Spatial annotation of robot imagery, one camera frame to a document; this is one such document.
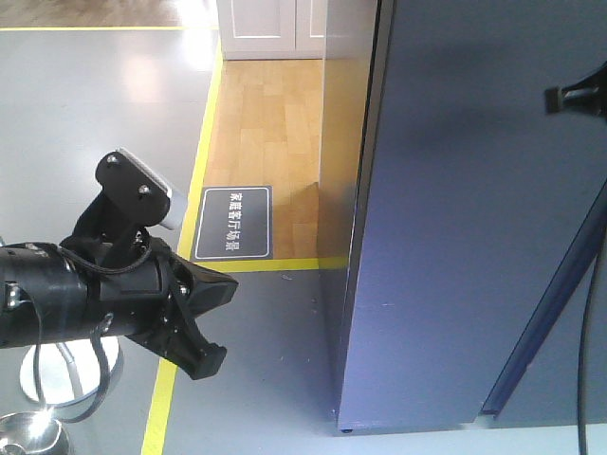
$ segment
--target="blue panel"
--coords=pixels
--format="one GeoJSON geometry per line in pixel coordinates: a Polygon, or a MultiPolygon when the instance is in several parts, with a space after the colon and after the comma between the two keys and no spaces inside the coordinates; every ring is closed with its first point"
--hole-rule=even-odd
{"type": "Polygon", "coordinates": [[[543,111],[607,60],[606,15],[398,2],[341,428],[475,418],[607,175],[604,122],[543,111]]]}

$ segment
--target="black cable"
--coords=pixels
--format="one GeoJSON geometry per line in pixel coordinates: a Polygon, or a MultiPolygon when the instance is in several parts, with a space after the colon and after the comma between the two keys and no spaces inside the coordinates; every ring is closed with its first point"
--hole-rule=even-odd
{"type": "Polygon", "coordinates": [[[40,408],[45,410],[45,391],[42,388],[42,379],[40,378],[40,351],[42,349],[43,318],[41,309],[38,307],[34,299],[31,300],[31,304],[34,307],[34,313],[36,313],[36,319],[38,320],[38,340],[36,341],[36,347],[34,348],[34,387],[36,389],[36,395],[38,395],[40,408]]]}
{"type": "Polygon", "coordinates": [[[143,263],[145,263],[152,254],[152,249],[150,248],[149,244],[150,234],[148,234],[146,229],[143,229],[141,233],[144,234],[147,241],[146,245],[142,246],[144,248],[143,254],[132,264],[129,264],[126,267],[122,268],[101,267],[100,265],[96,265],[87,261],[85,258],[70,249],[63,248],[62,246],[56,246],[56,249],[59,254],[73,261],[74,263],[89,272],[96,273],[99,275],[119,275],[120,273],[132,272],[133,270],[141,266],[143,263]]]}
{"type": "Polygon", "coordinates": [[[595,265],[592,271],[592,278],[586,295],[586,303],[584,306],[584,314],[581,321],[581,329],[579,331],[579,350],[578,350],[578,399],[577,399],[577,423],[578,423],[578,445],[579,455],[588,455],[588,443],[586,438],[586,357],[588,356],[588,338],[590,334],[590,321],[592,312],[595,306],[595,294],[597,290],[598,277],[601,272],[605,235],[607,231],[605,227],[602,231],[602,240],[598,250],[595,265]]]}
{"type": "MultiPolygon", "coordinates": [[[[36,317],[38,318],[38,342],[36,343],[36,347],[34,350],[34,386],[36,388],[36,394],[38,395],[38,401],[40,402],[40,406],[42,410],[46,409],[46,400],[45,394],[42,389],[42,378],[40,375],[40,348],[42,346],[42,334],[43,334],[43,323],[42,323],[42,315],[40,314],[39,308],[34,301],[32,301],[34,309],[36,310],[36,317]]],[[[85,409],[81,414],[76,417],[55,417],[57,420],[66,423],[66,424],[76,424],[81,422],[82,420],[90,417],[93,412],[95,412],[98,407],[101,405],[107,392],[110,387],[110,367],[109,362],[107,360],[107,355],[105,354],[105,350],[103,349],[103,345],[101,344],[101,336],[109,325],[111,324],[112,315],[107,315],[105,319],[97,324],[95,329],[91,331],[90,341],[93,347],[93,352],[97,357],[97,361],[99,362],[99,370],[100,370],[100,382],[97,387],[97,391],[95,392],[95,398],[93,399],[93,403],[85,409]]]]}
{"type": "Polygon", "coordinates": [[[93,346],[93,351],[95,352],[95,356],[97,357],[97,361],[99,362],[99,372],[100,372],[100,381],[99,386],[97,387],[97,391],[95,392],[95,398],[93,399],[93,403],[85,409],[81,414],[76,417],[57,417],[57,420],[65,423],[65,424],[77,424],[84,419],[90,417],[93,412],[95,412],[98,407],[103,403],[105,396],[107,395],[107,391],[110,387],[110,366],[107,361],[107,355],[105,355],[105,351],[103,350],[103,345],[101,344],[101,336],[109,327],[111,323],[111,315],[105,317],[105,319],[97,324],[95,329],[91,332],[90,341],[93,346]]]}

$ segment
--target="black sign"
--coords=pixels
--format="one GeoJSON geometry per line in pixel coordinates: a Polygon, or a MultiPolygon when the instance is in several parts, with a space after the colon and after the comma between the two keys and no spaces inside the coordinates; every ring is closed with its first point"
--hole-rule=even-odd
{"type": "Polygon", "coordinates": [[[205,188],[196,261],[271,259],[271,187],[205,188]]]}

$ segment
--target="gray floor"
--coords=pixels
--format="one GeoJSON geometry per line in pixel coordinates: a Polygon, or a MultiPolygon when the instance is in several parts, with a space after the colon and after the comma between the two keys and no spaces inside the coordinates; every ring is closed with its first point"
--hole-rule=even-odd
{"type": "MultiPolygon", "coordinates": [[[[125,146],[187,191],[215,37],[189,60],[182,31],[0,32],[0,235],[59,241],[97,193],[98,159],[125,146]]],[[[167,239],[176,244],[176,235],[167,239]]],[[[234,301],[199,320],[226,345],[219,375],[182,373],[165,455],[577,453],[568,428],[341,435],[335,431],[314,271],[238,274],[234,301]]],[[[91,419],[69,426],[75,455],[137,454],[157,359],[128,340],[120,381],[91,419]]],[[[0,351],[0,411],[30,409],[24,350],[0,351]]],[[[607,446],[590,428],[591,453],[607,446]]]]}

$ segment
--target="wooden floor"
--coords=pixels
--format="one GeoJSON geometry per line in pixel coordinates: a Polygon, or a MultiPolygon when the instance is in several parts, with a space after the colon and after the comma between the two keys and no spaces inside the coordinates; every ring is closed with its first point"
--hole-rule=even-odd
{"type": "Polygon", "coordinates": [[[214,27],[214,0],[0,0],[0,27],[214,27]]]}
{"type": "Polygon", "coordinates": [[[275,259],[315,258],[322,61],[225,62],[205,186],[271,185],[275,259]]]}

